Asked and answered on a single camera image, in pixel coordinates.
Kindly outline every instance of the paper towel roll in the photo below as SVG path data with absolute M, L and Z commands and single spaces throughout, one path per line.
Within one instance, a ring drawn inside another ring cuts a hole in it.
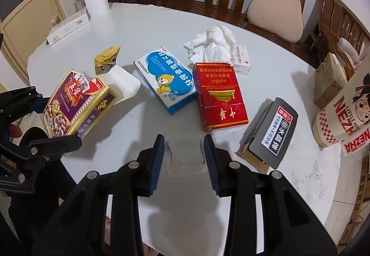
M 108 0 L 85 0 L 87 11 L 89 14 L 99 16 L 109 11 Z

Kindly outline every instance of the nezha cup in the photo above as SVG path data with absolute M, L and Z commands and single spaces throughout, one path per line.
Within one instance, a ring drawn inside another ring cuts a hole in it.
M 312 133 L 323 148 L 341 142 L 370 121 L 370 57 L 336 97 L 317 114 Z

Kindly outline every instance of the red cigarette box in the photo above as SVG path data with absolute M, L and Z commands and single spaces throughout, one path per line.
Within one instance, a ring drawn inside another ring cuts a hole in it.
M 193 68 L 193 79 L 203 130 L 248 123 L 247 111 L 232 66 L 196 63 Z

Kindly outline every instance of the white medicine box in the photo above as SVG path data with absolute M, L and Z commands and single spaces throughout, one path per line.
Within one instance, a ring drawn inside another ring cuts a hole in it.
M 239 74 L 248 74 L 251 65 L 249 61 L 249 55 L 245 46 L 239 45 L 237 47 L 236 60 L 234 64 L 234 71 Z
M 62 39 L 64 36 L 73 32 L 74 30 L 82 27 L 90 21 L 90 15 L 87 12 L 86 7 L 81 11 L 67 17 L 65 20 L 54 26 L 49 35 L 47 36 L 47 41 L 50 45 Z

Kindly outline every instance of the floor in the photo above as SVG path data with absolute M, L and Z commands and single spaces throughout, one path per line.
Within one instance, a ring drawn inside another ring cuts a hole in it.
M 337 188 L 324 224 L 335 244 L 338 244 L 350 220 L 360 183 L 362 158 L 367 155 L 369 155 L 369 146 L 354 156 L 341 155 Z

